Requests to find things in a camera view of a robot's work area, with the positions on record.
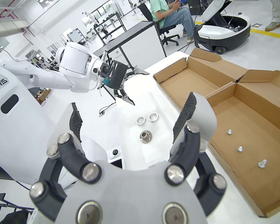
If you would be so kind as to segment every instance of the hand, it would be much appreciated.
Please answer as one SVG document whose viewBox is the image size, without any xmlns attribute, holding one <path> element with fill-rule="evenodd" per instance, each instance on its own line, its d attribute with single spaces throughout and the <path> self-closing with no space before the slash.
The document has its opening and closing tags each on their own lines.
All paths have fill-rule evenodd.
<svg viewBox="0 0 280 224">
<path fill-rule="evenodd" d="M 173 11 L 176 11 L 176 10 L 178 10 L 179 8 L 180 8 L 180 3 L 179 3 L 179 2 L 175 2 L 175 3 L 173 4 L 173 7 L 172 7 Z"/>
</svg>

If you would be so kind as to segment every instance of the green t-shirt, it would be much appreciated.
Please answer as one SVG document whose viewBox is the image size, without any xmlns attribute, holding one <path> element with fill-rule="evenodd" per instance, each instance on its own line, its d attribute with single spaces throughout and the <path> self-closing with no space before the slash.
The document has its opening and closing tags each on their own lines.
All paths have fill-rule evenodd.
<svg viewBox="0 0 280 224">
<path fill-rule="evenodd" d="M 166 12 L 169 10 L 169 7 L 167 5 L 167 2 L 165 0 L 150 0 L 150 6 L 151 6 L 151 14 L 153 16 L 154 21 L 158 21 L 158 18 L 156 17 L 156 12 L 161 11 Z M 163 19 L 160 22 L 160 28 L 164 26 L 165 20 Z"/>
</svg>

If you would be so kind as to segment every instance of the blue jeans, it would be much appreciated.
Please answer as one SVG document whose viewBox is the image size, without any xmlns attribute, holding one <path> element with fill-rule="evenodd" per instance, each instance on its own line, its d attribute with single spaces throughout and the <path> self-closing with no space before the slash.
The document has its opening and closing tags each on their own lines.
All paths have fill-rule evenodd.
<svg viewBox="0 0 280 224">
<path fill-rule="evenodd" d="M 184 30 L 187 31 L 188 37 L 193 37 L 195 25 L 190 11 L 186 7 L 178 9 L 177 11 L 174 11 L 172 14 L 168 15 L 165 18 L 163 28 L 179 24 L 184 26 Z"/>
</svg>

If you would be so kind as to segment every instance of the black table frame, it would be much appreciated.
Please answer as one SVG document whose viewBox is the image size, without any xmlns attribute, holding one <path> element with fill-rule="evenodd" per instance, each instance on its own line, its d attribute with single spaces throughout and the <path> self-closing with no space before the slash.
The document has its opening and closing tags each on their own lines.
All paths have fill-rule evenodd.
<svg viewBox="0 0 280 224">
<path fill-rule="evenodd" d="M 101 37 L 101 35 L 99 34 L 99 32 L 96 30 L 96 28 L 98 28 L 99 26 L 101 26 L 102 24 L 104 24 L 108 19 L 111 19 L 112 17 L 117 16 L 117 19 L 120 22 L 120 26 L 116 27 L 113 31 L 109 32 L 108 34 L 106 34 L 105 36 Z M 104 45 L 106 45 L 104 39 L 106 39 L 109 35 L 111 35 L 113 32 L 117 31 L 119 28 L 123 28 L 124 31 L 126 32 L 126 28 L 121 20 L 121 18 L 119 17 L 118 13 L 115 12 L 115 14 L 113 14 L 112 16 L 108 17 L 107 20 L 105 20 L 104 22 L 98 24 L 96 27 L 93 27 L 94 31 L 96 32 L 96 34 L 98 35 L 98 37 L 101 39 L 101 41 L 103 42 Z"/>
</svg>

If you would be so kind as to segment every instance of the yellow floor line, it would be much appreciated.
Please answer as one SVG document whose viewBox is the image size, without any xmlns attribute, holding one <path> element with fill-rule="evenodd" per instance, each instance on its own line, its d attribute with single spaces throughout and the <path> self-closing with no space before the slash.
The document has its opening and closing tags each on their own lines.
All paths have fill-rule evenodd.
<svg viewBox="0 0 280 224">
<path fill-rule="evenodd" d="M 197 25 L 201 25 L 203 22 L 198 22 L 197 21 L 195 23 Z M 253 28 L 251 28 L 251 32 L 258 33 L 258 34 L 263 34 L 263 35 L 270 36 L 270 37 L 280 38 L 280 34 L 274 33 L 274 32 L 262 31 L 262 30 L 257 30 L 257 29 L 253 29 Z"/>
</svg>

